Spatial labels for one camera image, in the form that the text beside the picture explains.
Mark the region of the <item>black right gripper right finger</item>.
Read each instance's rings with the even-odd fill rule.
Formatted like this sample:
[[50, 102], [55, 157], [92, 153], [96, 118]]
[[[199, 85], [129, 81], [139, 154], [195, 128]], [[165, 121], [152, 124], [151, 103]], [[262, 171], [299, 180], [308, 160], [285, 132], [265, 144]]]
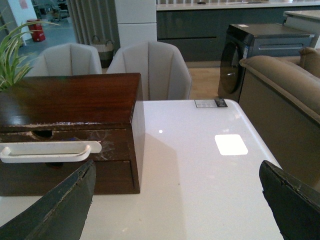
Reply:
[[263, 196], [285, 240], [320, 238], [320, 192], [264, 160], [259, 167]]

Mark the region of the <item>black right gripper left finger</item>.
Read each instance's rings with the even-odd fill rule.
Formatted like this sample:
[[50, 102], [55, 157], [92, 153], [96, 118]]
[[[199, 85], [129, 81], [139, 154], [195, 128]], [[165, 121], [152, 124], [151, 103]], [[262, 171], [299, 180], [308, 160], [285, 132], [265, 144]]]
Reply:
[[2, 240], [78, 240], [96, 184], [96, 166], [87, 161], [25, 211], [1, 226]]

